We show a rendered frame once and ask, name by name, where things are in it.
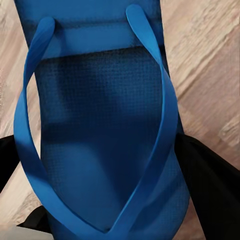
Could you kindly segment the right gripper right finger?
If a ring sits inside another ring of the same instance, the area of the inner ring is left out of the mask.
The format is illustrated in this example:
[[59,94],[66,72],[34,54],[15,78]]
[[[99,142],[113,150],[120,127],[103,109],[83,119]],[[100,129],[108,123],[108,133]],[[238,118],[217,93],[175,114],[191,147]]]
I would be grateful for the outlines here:
[[240,171],[181,133],[174,152],[206,240],[240,240]]

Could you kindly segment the sandal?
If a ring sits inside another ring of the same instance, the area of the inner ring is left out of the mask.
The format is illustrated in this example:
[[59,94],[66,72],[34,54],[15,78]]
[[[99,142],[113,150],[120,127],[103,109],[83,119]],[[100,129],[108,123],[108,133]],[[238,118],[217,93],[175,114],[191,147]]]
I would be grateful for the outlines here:
[[54,240],[172,240],[191,195],[160,0],[13,1],[28,47],[14,141]]

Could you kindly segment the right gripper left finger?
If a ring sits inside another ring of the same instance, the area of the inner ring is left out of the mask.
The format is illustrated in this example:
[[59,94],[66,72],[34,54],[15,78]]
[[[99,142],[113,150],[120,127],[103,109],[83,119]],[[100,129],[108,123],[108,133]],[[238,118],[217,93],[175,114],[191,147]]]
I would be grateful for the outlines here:
[[14,135],[0,138],[0,193],[19,162]]

